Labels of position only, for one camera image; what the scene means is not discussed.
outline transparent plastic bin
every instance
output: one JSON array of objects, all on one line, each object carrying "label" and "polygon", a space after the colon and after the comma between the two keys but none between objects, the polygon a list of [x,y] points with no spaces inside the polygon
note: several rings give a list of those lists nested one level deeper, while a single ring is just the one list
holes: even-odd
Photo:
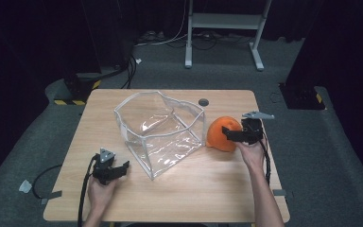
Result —
[{"label": "transparent plastic bin", "polygon": [[126,98],[114,109],[131,153],[151,180],[204,145],[204,110],[159,91]]}]

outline orange ball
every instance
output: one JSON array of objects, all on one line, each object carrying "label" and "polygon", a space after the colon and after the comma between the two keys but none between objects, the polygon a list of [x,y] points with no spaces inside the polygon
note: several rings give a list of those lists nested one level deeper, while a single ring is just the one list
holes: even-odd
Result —
[{"label": "orange ball", "polygon": [[208,128],[206,147],[217,148],[222,151],[233,152],[236,148],[232,140],[228,140],[222,133],[222,126],[231,131],[241,131],[241,125],[238,121],[230,116],[221,116],[216,119]]}]

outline wooden table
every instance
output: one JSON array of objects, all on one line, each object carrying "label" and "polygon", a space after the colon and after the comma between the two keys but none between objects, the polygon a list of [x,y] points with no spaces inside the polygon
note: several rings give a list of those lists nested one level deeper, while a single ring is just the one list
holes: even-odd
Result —
[{"label": "wooden table", "polygon": [[[136,222],[254,222],[251,180],[240,152],[203,147],[152,181],[126,147],[116,124],[114,108],[128,96],[143,90],[97,89],[90,95],[53,191],[62,196],[50,200],[46,220],[78,219],[79,196],[91,158],[106,148],[117,154],[115,166],[130,160],[127,177],[114,192],[104,221]],[[222,115],[238,121],[241,114],[258,110],[254,93],[237,90],[161,90],[178,100],[198,103],[207,98],[206,128]],[[271,189],[281,189],[271,159]],[[284,222],[290,218],[285,197],[275,197]],[[86,196],[83,217],[90,204]]]}]

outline table leg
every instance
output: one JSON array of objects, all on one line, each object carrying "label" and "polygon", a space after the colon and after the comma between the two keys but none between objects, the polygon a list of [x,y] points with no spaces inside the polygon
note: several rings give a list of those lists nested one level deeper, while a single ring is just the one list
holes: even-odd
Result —
[{"label": "table leg", "polygon": [[259,44],[259,41],[261,40],[261,35],[262,35],[262,31],[264,30],[265,22],[267,21],[267,18],[268,18],[268,12],[269,12],[271,3],[272,3],[272,0],[267,0],[264,11],[262,13],[261,22],[259,23],[258,30],[255,35],[255,41],[254,41],[254,43],[250,43],[250,50],[251,50],[252,56],[255,61],[255,66],[258,71],[264,70],[264,64],[262,63],[261,57],[259,56],[259,53],[258,53],[258,44]]},{"label": "table leg", "polygon": [[188,10],[188,31],[187,31],[187,44],[185,46],[185,67],[191,68],[193,66],[193,48],[191,46],[191,38],[193,35],[193,0],[190,0]]}]

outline white metal frame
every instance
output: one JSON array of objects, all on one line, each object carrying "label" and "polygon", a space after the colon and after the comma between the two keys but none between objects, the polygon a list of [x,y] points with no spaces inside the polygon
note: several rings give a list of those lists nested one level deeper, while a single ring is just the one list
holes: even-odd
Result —
[{"label": "white metal frame", "polygon": [[258,71],[264,70],[264,64],[258,53],[258,44],[261,40],[262,31],[268,17],[268,12],[272,0],[266,0],[265,8],[260,15],[244,14],[216,14],[216,13],[193,13],[193,0],[190,0],[188,10],[188,33],[185,48],[185,67],[193,66],[192,32],[193,27],[208,28],[231,28],[231,29],[251,29],[257,30],[255,40],[250,43],[250,50]]}]

